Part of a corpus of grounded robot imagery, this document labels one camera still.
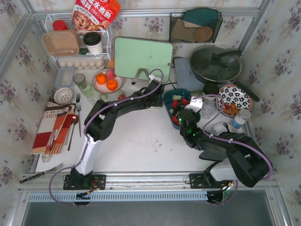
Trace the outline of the teal plastic storage basket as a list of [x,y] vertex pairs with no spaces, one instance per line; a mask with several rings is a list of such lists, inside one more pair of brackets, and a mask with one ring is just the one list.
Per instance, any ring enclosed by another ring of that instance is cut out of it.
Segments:
[[[172,96],[173,95],[180,95],[182,98],[185,98],[188,101],[190,101],[192,96],[189,93],[189,91],[186,89],[174,89],[174,90],[166,92],[163,95],[164,105],[165,105],[168,117],[171,121],[171,124],[175,129],[179,130],[180,125],[178,126],[178,125],[174,124],[174,122],[172,121],[172,116],[175,116],[175,108],[172,108],[172,102],[173,102]],[[195,117],[195,123],[197,124],[201,119],[200,110],[197,112],[193,111],[192,115]]]

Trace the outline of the grey fluffy cloth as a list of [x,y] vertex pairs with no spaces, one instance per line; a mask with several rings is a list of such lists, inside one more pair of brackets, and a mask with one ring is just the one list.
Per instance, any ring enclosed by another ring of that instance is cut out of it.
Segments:
[[241,140],[246,136],[245,133],[238,133],[228,124],[229,131],[221,134],[213,134],[211,137],[203,135],[198,141],[198,147],[201,149],[199,158],[206,161],[222,162],[227,158],[226,151],[231,146],[230,139]]

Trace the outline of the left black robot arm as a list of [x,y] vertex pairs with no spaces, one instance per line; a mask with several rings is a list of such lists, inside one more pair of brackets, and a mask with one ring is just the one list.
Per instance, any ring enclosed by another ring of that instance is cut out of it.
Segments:
[[127,98],[116,102],[98,100],[85,120],[85,142],[79,162],[72,166],[70,174],[84,178],[92,173],[95,158],[102,142],[107,139],[116,119],[124,114],[163,106],[164,85],[153,80],[147,87],[141,88]]

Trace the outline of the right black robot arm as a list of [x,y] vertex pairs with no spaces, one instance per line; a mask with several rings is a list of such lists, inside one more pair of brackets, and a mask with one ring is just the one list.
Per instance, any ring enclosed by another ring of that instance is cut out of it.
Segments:
[[210,134],[197,126],[196,113],[189,109],[180,110],[176,118],[187,146],[201,151],[200,159],[213,162],[201,174],[206,187],[235,180],[254,187],[272,175],[271,161],[245,133]]

